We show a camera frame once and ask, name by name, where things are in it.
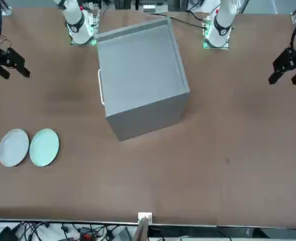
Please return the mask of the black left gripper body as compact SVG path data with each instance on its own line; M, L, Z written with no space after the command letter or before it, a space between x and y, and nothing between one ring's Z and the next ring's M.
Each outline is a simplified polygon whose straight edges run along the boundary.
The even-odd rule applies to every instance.
M296 50L286 48L273 62L274 72L287 72L296 68Z

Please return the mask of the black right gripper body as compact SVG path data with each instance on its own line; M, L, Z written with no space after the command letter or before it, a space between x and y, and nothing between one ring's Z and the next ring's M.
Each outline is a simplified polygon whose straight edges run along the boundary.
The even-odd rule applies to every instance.
M25 59L13 48L0 49L0 66L24 68Z

